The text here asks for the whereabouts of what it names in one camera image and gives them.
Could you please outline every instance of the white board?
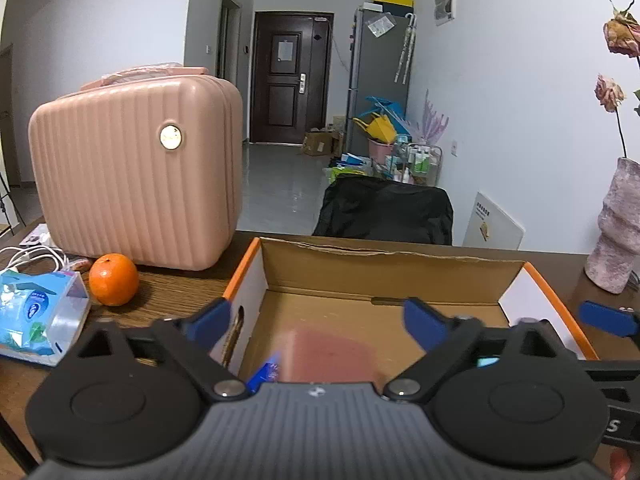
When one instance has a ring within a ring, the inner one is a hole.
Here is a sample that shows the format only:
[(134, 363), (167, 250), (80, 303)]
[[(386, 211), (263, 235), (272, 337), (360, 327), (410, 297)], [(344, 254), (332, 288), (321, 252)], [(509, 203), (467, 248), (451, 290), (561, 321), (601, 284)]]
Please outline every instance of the white board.
[(515, 220), (478, 192), (463, 247), (516, 250), (523, 236), (524, 229)]

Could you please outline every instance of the doorway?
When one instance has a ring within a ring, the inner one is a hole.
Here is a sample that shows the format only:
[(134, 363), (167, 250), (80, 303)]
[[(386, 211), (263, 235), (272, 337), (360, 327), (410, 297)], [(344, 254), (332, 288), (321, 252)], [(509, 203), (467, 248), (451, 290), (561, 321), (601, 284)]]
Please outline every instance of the doorway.
[(302, 144), (326, 124), (334, 15), (256, 12), (251, 142)]
[(216, 77), (237, 83), (238, 49), (240, 44), (241, 7), (233, 0), (222, 0), (218, 23)]
[(0, 142), (9, 186), (20, 186), (18, 151), (15, 147), (14, 112), (11, 100), (12, 48), (0, 52)]

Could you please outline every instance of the dried flower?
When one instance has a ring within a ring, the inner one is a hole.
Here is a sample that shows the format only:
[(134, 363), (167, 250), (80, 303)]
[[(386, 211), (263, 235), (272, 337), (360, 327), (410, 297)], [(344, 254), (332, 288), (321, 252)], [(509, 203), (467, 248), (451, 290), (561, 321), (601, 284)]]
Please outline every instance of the dried flower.
[(613, 20), (604, 25), (604, 37), (607, 40), (607, 46), (609, 51), (614, 54), (640, 57), (640, 24), (629, 12), (634, 3), (634, 0), (631, 1), (626, 10), (622, 11), (617, 10), (614, 6)]
[(617, 111), (618, 105), (625, 100), (622, 88), (613, 79), (602, 74), (598, 76), (595, 92), (600, 104), (610, 113)]

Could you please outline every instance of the pink bucket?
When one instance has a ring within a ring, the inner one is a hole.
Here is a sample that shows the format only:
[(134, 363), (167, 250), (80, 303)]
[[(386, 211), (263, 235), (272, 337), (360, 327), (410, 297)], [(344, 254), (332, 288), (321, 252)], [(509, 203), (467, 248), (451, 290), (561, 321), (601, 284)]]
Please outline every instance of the pink bucket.
[(392, 144), (382, 144), (382, 142), (369, 139), (369, 156), (378, 164), (384, 166), (386, 164), (385, 157), (391, 155), (393, 149), (394, 146)]

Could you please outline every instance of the flower stem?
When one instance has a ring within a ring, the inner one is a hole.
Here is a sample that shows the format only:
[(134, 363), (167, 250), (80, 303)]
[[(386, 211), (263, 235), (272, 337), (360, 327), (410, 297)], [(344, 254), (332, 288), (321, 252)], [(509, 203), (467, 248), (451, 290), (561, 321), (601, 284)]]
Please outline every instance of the flower stem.
[(622, 135), (622, 126), (620, 125), (620, 114), (618, 113), (618, 107), (616, 107), (616, 117), (618, 118), (618, 131), (620, 132), (620, 139), (622, 139), (622, 150), (625, 152), (626, 158), (625, 137)]

